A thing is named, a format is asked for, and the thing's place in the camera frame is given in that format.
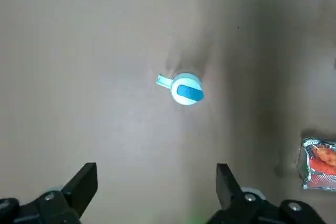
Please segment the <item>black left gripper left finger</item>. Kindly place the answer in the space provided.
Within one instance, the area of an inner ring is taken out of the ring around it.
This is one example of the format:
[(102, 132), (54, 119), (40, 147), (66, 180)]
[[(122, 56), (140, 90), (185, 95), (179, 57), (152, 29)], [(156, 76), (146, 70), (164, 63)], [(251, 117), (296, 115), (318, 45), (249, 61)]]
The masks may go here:
[(97, 189), (97, 165), (85, 163), (62, 189), (50, 190), (28, 204), (2, 198), (1, 223), (81, 223)]

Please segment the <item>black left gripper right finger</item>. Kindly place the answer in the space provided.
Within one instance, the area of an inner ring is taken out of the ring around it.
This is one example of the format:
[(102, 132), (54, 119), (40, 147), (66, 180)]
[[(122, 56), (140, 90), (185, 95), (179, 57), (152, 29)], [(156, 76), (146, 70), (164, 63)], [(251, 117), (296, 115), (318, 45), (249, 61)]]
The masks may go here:
[(303, 201), (287, 199), (275, 206), (260, 194), (243, 191), (227, 164), (216, 166), (216, 193), (221, 209), (207, 223), (325, 223)]

